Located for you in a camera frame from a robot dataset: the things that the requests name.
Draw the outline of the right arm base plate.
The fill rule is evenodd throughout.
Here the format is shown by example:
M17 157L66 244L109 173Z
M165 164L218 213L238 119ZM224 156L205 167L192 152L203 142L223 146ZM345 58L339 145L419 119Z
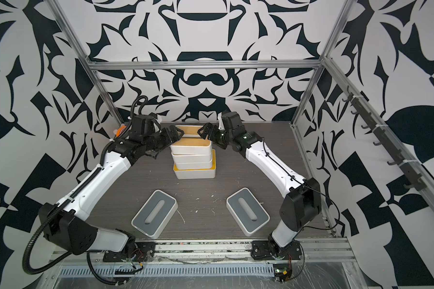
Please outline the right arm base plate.
M300 260L303 255L299 242L292 241L285 247L279 247L273 240L251 242L252 259L256 261L267 260Z

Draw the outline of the wood tissue box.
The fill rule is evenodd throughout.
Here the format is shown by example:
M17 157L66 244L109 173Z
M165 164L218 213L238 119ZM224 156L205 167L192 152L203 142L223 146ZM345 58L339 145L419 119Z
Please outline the wood tissue box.
M202 125L176 125L178 130L184 132L183 137L170 146L174 155L209 155L212 152L212 143L198 134Z
M175 171L188 171L188 170L207 170L212 169L214 166L213 160L202 163L174 163Z
M209 154L190 154L190 155L184 155L184 154L171 154L172 159L177 164L188 164L188 163L208 163L212 161L212 155L213 153Z

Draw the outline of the wood top tissue box front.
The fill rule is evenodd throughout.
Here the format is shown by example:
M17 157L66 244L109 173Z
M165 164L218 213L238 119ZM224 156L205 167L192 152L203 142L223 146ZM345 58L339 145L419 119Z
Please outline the wood top tissue box front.
M184 132L183 137L170 146L174 155L209 155L212 152L212 143L198 134L202 125L176 125L178 130Z

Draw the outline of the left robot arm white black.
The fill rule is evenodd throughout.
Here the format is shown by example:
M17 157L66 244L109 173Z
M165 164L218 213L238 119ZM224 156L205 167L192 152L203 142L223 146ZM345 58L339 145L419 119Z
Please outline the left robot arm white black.
M140 158L156 158L165 148L184 136L175 125L162 127L155 114L137 114L129 124L110 139L103 148L100 162L76 188L55 204L44 204L39 209L41 225L30 238L22 258L22 268L28 275L43 273L70 255L93 251L120 253L130 258L135 250L135 238L123 230L109 230L87 222L92 210L114 182ZM39 267L31 266L31 253L37 239L47 241L65 250L54 261Z

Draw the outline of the grey top tissue box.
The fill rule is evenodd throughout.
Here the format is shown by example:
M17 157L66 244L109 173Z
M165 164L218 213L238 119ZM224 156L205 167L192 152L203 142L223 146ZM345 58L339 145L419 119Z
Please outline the grey top tissue box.
M161 190L154 191L131 220L131 226L151 239L158 239L178 208L177 200Z
M270 215L250 189L244 187L226 199L226 207L246 237L270 221Z

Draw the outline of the yellow top tissue box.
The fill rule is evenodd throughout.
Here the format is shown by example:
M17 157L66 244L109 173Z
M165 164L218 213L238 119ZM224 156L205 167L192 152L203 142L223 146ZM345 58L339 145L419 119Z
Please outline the yellow top tissue box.
M214 162L214 166L212 169L207 170L188 170L188 171L174 171L176 177L178 179L212 179L216 177L217 171L217 161L216 161L216 153L215 150L212 150L212 160Z

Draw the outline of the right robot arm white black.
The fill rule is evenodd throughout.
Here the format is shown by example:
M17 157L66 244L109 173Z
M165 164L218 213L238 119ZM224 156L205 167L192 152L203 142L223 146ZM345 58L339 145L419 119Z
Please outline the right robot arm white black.
M283 196L281 221L270 235L273 249L287 248L301 230L322 211L322 200L330 198L320 191L315 178L305 179L273 153L254 131L247 131L238 113L226 112L219 124L206 123L198 135L222 149L228 146L260 169Z

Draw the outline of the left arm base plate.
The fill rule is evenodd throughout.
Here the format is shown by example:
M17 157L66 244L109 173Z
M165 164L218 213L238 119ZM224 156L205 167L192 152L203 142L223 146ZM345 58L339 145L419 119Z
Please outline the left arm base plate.
M149 261L154 257L156 250L155 242L136 242L130 243L120 252L107 251L104 253L102 261L105 263L117 262L138 262Z

